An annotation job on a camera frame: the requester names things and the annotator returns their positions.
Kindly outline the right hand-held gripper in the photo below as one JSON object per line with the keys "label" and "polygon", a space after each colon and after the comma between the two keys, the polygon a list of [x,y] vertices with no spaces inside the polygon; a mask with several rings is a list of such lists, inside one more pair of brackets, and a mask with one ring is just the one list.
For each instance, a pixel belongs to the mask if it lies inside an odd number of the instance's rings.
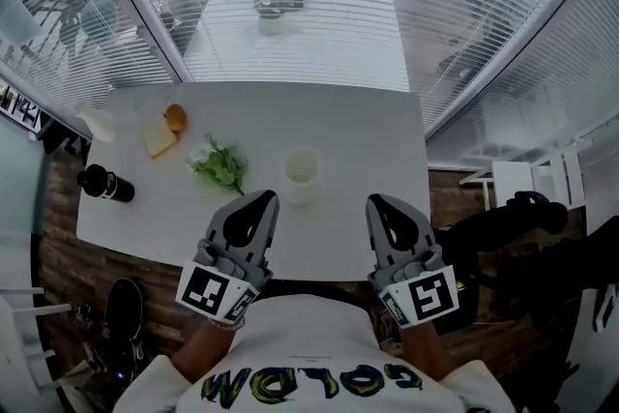
{"label": "right hand-held gripper", "polygon": [[368,279],[401,329],[459,308],[454,268],[444,263],[423,212],[394,196],[373,193],[366,218],[376,257]]}

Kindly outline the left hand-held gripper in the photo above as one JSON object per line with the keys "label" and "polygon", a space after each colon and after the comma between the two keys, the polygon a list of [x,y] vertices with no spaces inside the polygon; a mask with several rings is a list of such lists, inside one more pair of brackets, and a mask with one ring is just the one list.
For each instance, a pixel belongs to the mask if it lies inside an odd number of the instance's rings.
{"label": "left hand-held gripper", "polygon": [[212,217],[181,274],[175,301],[216,322],[238,322],[273,276],[265,253],[280,212],[272,190],[236,197]]}

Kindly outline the pale green flowers bunch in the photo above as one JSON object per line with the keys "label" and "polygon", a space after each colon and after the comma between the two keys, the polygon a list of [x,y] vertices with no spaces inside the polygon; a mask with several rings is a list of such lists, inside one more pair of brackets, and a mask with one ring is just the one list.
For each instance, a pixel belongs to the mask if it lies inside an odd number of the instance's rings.
{"label": "pale green flowers bunch", "polygon": [[248,170],[247,160],[234,145],[224,145],[211,133],[187,159],[190,170],[211,181],[219,188],[244,195],[244,181]]}

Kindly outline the white ribbed vase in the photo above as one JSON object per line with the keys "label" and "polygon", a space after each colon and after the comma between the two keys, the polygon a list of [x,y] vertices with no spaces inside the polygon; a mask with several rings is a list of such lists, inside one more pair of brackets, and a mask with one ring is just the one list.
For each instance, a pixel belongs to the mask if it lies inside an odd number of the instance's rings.
{"label": "white ribbed vase", "polygon": [[280,186],[284,198],[292,205],[311,203],[318,192],[321,162],[309,147],[291,149],[281,164]]}

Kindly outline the person's left forearm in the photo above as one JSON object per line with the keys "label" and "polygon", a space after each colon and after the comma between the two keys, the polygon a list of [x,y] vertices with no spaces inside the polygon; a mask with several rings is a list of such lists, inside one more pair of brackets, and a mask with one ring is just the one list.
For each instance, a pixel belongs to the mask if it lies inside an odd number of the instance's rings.
{"label": "person's left forearm", "polygon": [[207,320],[171,357],[171,364],[193,384],[226,356],[235,335],[236,330],[233,327]]}

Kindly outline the person's right forearm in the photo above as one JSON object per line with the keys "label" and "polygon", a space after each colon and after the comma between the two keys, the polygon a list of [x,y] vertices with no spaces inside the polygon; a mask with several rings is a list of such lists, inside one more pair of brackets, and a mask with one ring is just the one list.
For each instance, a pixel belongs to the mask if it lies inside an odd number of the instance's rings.
{"label": "person's right forearm", "polygon": [[435,381],[456,369],[432,322],[400,331],[402,359]]}

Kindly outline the white table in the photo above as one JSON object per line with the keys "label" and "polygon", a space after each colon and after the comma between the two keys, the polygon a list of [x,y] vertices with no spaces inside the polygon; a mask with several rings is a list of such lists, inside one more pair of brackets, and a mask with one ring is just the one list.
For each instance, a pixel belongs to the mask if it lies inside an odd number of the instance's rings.
{"label": "white table", "polygon": [[[177,103],[187,126],[151,159],[146,122]],[[297,147],[321,162],[316,198],[280,205],[266,257],[282,280],[363,280],[375,258],[365,216],[369,195],[398,197],[428,213],[427,152],[418,98],[405,92],[281,82],[200,82],[111,91],[116,137],[95,141],[88,160],[131,182],[124,204],[83,195],[76,234],[113,251],[180,266],[232,194],[193,173],[190,153],[206,133],[247,160],[244,191],[280,191],[281,164]]]}

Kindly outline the bread slice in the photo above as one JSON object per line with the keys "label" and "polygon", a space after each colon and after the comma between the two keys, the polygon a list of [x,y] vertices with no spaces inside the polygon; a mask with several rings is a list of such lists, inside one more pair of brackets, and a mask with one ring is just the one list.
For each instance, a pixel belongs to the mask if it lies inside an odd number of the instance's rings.
{"label": "bread slice", "polygon": [[163,114],[158,114],[142,127],[142,138],[151,159],[156,159],[178,143]]}

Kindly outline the white metal rack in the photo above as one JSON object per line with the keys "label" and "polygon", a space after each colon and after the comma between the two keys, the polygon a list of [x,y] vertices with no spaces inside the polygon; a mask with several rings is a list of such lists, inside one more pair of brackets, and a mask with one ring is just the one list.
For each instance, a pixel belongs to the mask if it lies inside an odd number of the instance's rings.
{"label": "white metal rack", "polygon": [[506,205],[507,200],[520,191],[540,193],[569,210],[585,205],[580,162],[574,150],[555,152],[534,162],[495,161],[489,169],[470,174],[459,184],[480,185],[487,210],[490,208],[489,186],[493,187],[496,207]]}

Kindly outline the orange fruit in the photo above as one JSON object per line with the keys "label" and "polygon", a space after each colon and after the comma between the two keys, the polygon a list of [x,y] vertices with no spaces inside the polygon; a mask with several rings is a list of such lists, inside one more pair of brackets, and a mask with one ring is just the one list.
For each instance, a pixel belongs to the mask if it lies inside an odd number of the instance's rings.
{"label": "orange fruit", "polygon": [[187,126],[187,114],[182,106],[171,104],[164,113],[165,122],[174,133],[182,133]]}

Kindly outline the black office chair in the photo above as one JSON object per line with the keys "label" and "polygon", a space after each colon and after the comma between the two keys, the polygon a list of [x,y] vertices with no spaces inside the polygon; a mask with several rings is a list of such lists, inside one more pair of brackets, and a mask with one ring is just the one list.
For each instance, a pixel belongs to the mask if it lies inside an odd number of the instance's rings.
{"label": "black office chair", "polygon": [[557,235],[567,220],[564,205],[539,192],[524,191],[516,192],[504,206],[475,214],[446,229],[436,228],[434,234],[443,249],[443,260],[454,268],[456,280],[462,285],[457,293],[460,307],[477,312],[483,286],[495,292],[500,306],[522,299],[530,267],[506,252],[493,277],[480,268],[479,255],[500,251],[535,229]]}

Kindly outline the person's white printed t-shirt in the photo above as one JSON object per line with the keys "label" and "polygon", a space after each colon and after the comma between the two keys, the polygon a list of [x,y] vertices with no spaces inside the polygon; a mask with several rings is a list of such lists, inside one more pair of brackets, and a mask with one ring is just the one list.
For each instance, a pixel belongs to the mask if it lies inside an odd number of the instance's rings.
{"label": "person's white printed t-shirt", "polygon": [[483,362],[435,381],[383,352],[364,310],[313,295],[252,304],[193,384],[170,359],[156,357],[113,413],[516,413]]}

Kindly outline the black drink bottle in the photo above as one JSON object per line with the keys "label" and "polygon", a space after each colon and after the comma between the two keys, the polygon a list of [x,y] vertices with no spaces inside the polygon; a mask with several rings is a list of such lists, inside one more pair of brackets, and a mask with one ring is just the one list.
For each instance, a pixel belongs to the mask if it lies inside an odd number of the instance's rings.
{"label": "black drink bottle", "polygon": [[131,203],[134,198],[134,186],[127,180],[106,170],[99,164],[91,164],[80,171],[76,177],[77,184],[83,191],[95,198],[110,199],[121,203]]}

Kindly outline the white potted plant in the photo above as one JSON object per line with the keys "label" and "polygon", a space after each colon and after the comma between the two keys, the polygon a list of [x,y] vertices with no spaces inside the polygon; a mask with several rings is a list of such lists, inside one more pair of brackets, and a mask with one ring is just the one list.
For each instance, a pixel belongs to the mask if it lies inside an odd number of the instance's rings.
{"label": "white potted plant", "polygon": [[258,12],[258,27],[263,34],[273,35],[280,31],[283,16],[280,0],[255,0]]}

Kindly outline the white and black device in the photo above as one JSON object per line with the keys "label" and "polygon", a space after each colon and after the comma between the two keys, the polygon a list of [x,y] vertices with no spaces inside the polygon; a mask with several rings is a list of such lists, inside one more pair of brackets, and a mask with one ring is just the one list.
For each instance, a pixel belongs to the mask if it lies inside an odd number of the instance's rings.
{"label": "white and black device", "polygon": [[612,283],[597,290],[594,303],[592,327],[595,333],[601,333],[619,299],[619,283]]}

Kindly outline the white stool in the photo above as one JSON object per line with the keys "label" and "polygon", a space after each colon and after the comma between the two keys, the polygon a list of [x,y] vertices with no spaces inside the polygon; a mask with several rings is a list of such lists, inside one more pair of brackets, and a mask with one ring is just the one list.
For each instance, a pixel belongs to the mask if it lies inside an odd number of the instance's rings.
{"label": "white stool", "polygon": [[70,304],[43,305],[36,307],[15,306],[7,300],[8,296],[30,297],[43,296],[42,287],[9,288],[0,287],[0,356],[5,358],[20,378],[24,378],[26,386],[35,395],[58,390],[62,387],[60,379],[50,379],[40,382],[34,373],[33,366],[55,356],[53,349],[38,350],[34,337],[27,336],[25,324],[38,317],[70,312]]}

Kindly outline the teal round ball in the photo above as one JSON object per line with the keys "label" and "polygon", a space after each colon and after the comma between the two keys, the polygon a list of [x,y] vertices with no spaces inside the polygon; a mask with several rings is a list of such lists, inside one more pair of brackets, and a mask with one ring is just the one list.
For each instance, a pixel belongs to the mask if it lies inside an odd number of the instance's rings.
{"label": "teal round ball", "polygon": [[87,37],[96,40],[111,35],[117,21],[117,8],[113,0],[91,0],[81,10],[80,25]]}

